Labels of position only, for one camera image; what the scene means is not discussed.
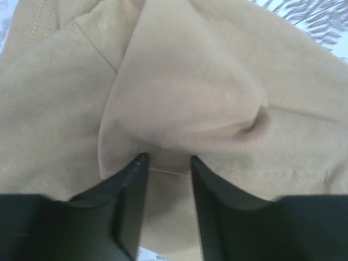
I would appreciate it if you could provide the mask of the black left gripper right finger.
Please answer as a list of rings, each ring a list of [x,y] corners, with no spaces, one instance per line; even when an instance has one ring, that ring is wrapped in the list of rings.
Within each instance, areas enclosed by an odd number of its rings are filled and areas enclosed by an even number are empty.
[[[267,201],[191,158],[204,260],[347,260],[347,196]]]

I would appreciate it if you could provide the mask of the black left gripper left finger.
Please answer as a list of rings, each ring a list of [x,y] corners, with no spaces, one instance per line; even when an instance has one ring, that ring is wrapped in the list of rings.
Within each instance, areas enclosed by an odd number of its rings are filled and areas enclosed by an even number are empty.
[[[1,195],[1,260],[135,260],[148,166],[142,153],[67,201]]]

